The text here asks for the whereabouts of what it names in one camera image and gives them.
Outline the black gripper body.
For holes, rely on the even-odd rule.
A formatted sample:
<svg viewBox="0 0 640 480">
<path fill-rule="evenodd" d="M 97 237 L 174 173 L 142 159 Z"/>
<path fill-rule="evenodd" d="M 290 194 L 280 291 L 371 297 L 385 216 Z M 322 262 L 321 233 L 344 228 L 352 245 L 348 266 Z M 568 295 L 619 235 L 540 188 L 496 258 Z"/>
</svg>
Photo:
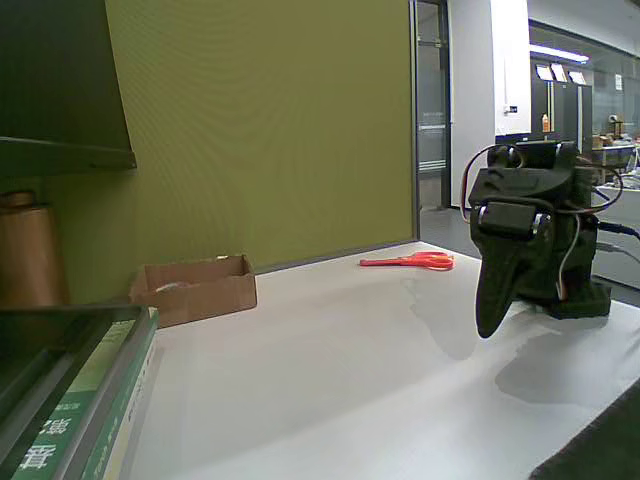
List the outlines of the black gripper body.
<svg viewBox="0 0 640 480">
<path fill-rule="evenodd" d="M 486 167 L 469 195 L 473 240 L 567 240 L 575 220 L 565 211 L 573 199 L 575 169 Z"/>
</svg>

